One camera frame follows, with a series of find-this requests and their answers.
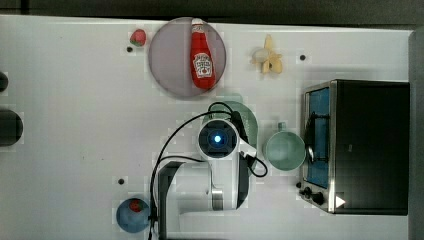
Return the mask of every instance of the mug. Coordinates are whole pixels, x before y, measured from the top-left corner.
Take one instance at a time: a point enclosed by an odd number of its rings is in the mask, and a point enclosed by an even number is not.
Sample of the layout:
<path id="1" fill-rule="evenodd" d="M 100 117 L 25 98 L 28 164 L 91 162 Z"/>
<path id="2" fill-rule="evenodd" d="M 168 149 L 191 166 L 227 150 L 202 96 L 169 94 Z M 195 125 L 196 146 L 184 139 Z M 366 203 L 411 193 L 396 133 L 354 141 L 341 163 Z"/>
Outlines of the mug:
<path id="1" fill-rule="evenodd" d="M 295 133 L 287 131 L 286 123 L 278 123 L 278 132 L 263 146 L 265 158 L 277 169 L 291 171 L 305 160 L 305 143 Z"/>

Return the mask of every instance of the white table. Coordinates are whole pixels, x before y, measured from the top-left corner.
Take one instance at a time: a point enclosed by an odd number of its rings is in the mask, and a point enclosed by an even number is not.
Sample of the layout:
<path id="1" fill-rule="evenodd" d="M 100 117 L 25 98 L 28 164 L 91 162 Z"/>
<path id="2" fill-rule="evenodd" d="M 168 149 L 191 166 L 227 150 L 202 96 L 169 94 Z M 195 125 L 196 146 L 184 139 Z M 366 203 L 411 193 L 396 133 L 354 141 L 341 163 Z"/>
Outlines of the white table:
<path id="1" fill-rule="evenodd" d="M 0 152 L 0 239 L 146 237 L 122 232 L 114 211 L 131 196 L 147 197 L 166 137 L 222 90 L 241 94 L 255 112 L 262 146 L 280 120 L 299 133 L 305 87 L 335 78 L 408 80 L 410 31 L 216 24 L 228 52 L 224 77 L 210 93 L 177 100 L 154 82 L 148 44 L 126 52 L 135 28 L 151 40 L 164 23 L 0 16 L 0 71 L 10 81 L 0 106 L 24 120 L 22 139 Z M 280 75 L 249 64 L 267 33 L 283 54 Z M 194 152 L 199 126 L 168 150 Z M 183 230 L 244 240 L 407 239 L 408 217 L 326 214 L 297 196 L 297 171 L 267 164 L 270 175 L 251 178 L 241 209 L 187 214 Z"/>

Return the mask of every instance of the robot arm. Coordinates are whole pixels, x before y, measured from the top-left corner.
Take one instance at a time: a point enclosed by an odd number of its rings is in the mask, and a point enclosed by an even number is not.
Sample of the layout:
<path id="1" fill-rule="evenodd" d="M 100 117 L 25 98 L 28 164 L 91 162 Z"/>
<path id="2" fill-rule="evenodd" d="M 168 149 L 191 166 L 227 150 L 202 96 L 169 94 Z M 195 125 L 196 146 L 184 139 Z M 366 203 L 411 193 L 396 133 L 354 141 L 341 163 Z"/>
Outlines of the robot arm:
<path id="1" fill-rule="evenodd" d="M 247 159 L 256 158 L 257 151 L 239 124 L 224 119 L 206 122 L 198 138 L 205 162 L 170 162 L 159 171 L 159 239 L 187 238 L 179 225 L 183 213 L 234 210 L 243 203 L 249 190 Z"/>

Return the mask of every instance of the black object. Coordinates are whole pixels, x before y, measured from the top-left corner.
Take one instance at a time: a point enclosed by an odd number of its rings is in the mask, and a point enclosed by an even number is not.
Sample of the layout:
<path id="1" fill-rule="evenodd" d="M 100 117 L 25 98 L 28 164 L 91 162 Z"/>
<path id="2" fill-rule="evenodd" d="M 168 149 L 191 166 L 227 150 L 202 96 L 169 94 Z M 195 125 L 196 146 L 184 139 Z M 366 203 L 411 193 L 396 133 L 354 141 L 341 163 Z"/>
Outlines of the black object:
<path id="1" fill-rule="evenodd" d="M 166 196 L 168 195 L 169 187 L 174 179 L 175 173 L 182 165 L 182 162 L 169 162 L 158 173 L 159 192 L 159 240 L 167 239 L 166 235 Z M 156 206 L 152 205 L 152 216 L 156 217 Z"/>
<path id="2" fill-rule="evenodd" d="M 9 85 L 9 79 L 4 73 L 0 72 L 0 92 L 3 92 L 4 90 L 6 90 L 8 85 Z"/>
<path id="3" fill-rule="evenodd" d="M 199 146 L 209 157 L 226 157 L 237 146 L 237 133 L 225 121 L 212 120 L 200 131 Z"/>
<path id="4" fill-rule="evenodd" d="M 329 133 L 328 130 L 329 128 L 329 120 L 330 120 L 330 115 L 325 114 L 325 115 L 318 115 L 315 112 L 312 112 L 311 115 L 309 116 L 308 122 L 306 124 L 306 130 L 305 130 L 305 148 L 306 148 L 306 154 L 308 155 L 309 161 L 311 162 L 311 164 L 313 164 L 315 161 L 318 160 L 324 160 L 324 161 L 328 161 L 328 156 L 324 156 L 324 157 L 315 157 L 313 152 L 315 151 L 314 146 L 315 146 L 315 120 L 316 119 L 320 119 L 323 118 L 326 120 L 326 136 L 325 138 L 327 139 L 328 142 L 328 137 L 329 137 Z"/>
<path id="5" fill-rule="evenodd" d="M 322 195 L 322 193 L 320 192 L 313 193 L 311 194 L 311 196 L 312 196 L 312 201 L 314 201 L 316 204 L 322 205 L 324 203 L 324 195 Z"/>
<path id="6" fill-rule="evenodd" d="M 311 199 L 318 205 L 322 205 L 324 203 L 324 195 L 321 192 L 313 193 L 312 190 L 309 187 L 306 187 L 305 189 L 299 191 L 300 195 L 305 196 L 306 199 Z"/>
<path id="7" fill-rule="evenodd" d="M 306 108 L 319 103 L 324 94 L 313 93 L 324 89 L 328 89 L 330 112 L 329 121 L 320 126 L 329 132 L 316 127 L 315 145 L 318 136 L 329 137 L 328 153 L 320 156 L 328 161 L 316 158 L 305 161 L 302 168 L 302 186 L 323 198 L 305 195 L 305 190 L 302 198 L 335 214 L 407 215 L 409 83 L 334 80 L 306 90 Z M 311 114 L 305 114 L 305 121 Z M 328 186 L 319 184 L 323 180 L 328 180 Z"/>
<path id="8" fill-rule="evenodd" d="M 339 81 L 336 213 L 408 213 L 409 83 Z"/>
<path id="9" fill-rule="evenodd" d="M 249 193 L 249 172 L 248 172 L 248 161 L 243 158 L 240 154 L 239 161 L 239 184 L 237 193 L 237 208 L 243 204 L 244 200 Z"/>
<path id="10" fill-rule="evenodd" d="M 15 144 L 22 136 L 23 123 L 11 110 L 0 110 L 0 146 Z"/>

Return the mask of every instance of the small bottle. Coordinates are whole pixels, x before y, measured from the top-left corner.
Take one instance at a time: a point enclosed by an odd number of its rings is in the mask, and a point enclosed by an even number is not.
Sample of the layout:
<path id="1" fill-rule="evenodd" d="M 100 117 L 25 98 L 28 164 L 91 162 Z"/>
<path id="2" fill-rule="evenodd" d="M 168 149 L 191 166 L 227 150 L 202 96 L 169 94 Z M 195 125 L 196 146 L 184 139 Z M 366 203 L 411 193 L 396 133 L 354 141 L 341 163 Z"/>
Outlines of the small bottle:
<path id="1" fill-rule="evenodd" d="M 194 18 L 191 25 L 191 76 L 196 87 L 210 89 L 216 83 L 215 68 L 203 29 L 203 21 Z"/>

